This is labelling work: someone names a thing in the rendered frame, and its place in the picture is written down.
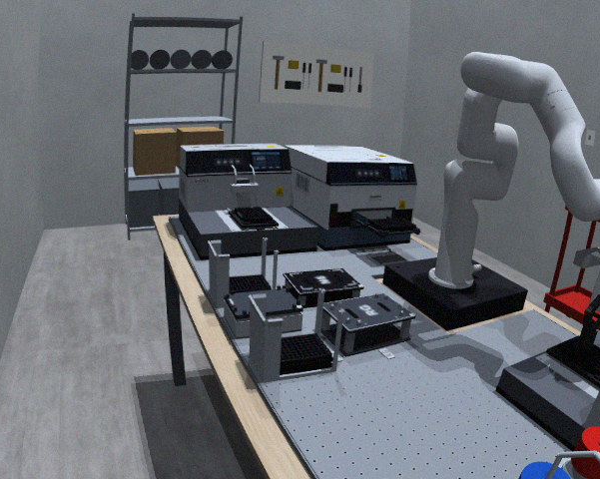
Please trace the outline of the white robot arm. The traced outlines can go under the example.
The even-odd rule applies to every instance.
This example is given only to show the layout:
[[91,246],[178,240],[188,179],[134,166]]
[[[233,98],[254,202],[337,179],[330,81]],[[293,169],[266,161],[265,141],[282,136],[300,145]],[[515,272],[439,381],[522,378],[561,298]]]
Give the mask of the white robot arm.
[[460,72],[468,89],[458,152],[493,162],[455,160],[444,170],[439,247],[428,277],[456,289],[472,286],[472,274],[481,270],[480,264],[471,263],[478,226],[472,200],[502,200],[517,159],[516,132],[495,123],[502,100],[531,105],[549,140],[552,173],[566,207],[579,221],[600,220],[600,180],[593,179],[581,150],[586,125],[556,71],[542,63],[472,52],[463,59]]

